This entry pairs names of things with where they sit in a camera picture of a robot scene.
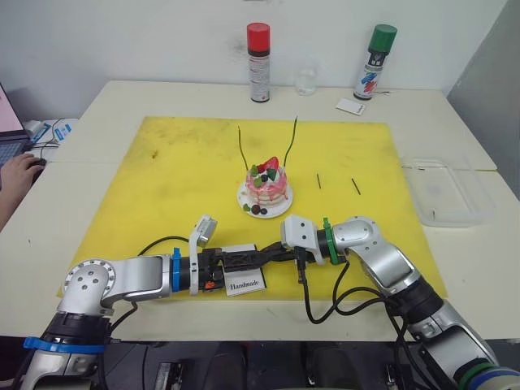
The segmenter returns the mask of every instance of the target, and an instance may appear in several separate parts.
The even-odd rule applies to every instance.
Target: computer mouse
[[[32,162],[28,168],[30,167],[34,167],[35,165],[41,165],[42,167],[44,167],[45,165],[47,164],[47,160],[45,160],[44,158],[40,158],[38,161],[35,161],[35,162]],[[38,171],[34,174],[34,176],[32,177],[32,183],[34,184],[34,182],[36,180],[38,180],[38,177],[40,177],[41,173],[43,172],[43,170],[41,171]]]

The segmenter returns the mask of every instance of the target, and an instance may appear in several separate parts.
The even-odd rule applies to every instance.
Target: white table
[[[518,201],[495,165],[441,93],[378,96],[362,117],[333,107],[350,89],[300,97],[275,88],[272,101],[248,100],[237,85],[110,82],[59,148],[0,233],[0,334],[42,333],[78,245],[119,162],[146,115],[378,121],[392,129],[401,155],[423,148],[442,157],[443,143],[463,147],[496,203],[489,223],[464,229],[425,227],[449,300],[484,338],[520,337]],[[116,313],[126,310],[116,305]],[[316,314],[328,302],[315,302]],[[393,340],[381,307],[332,315],[316,326],[301,301],[149,301],[114,334],[125,340]]]

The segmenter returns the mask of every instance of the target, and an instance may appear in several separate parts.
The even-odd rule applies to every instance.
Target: cake
[[[254,215],[266,215],[269,208],[288,200],[287,187],[287,174],[285,168],[280,167],[277,157],[253,165],[245,177],[249,202],[243,205],[244,210]]]

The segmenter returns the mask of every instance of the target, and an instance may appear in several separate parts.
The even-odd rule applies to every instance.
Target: white plate
[[[238,186],[238,191],[236,193],[236,199],[238,201],[238,206],[242,209],[243,212],[251,215],[254,218],[260,218],[260,219],[269,219],[274,218],[279,215],[282,215],[285,211],[288,210],[288,208],[293,203],[293,188],[289,183],[287,183],[287,188],[285,189],[285,195],[287,196],[287,199],[284,199],[281,203],[278,203],[276,206],[273,207],[266,207],[267,214],[253,214],[251,211],[244,211],[244,203],[247,203],[248,205],[253,205],[254,201],[251,201],[249,199],[249,196],[247,194],[247,189],[245,187],[245,181],[242,182],[241,185]]]

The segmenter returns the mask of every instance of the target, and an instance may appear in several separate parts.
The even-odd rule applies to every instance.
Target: laptop
[[[31,149],[30,136],[0,84],[0,167],[9,158]]]

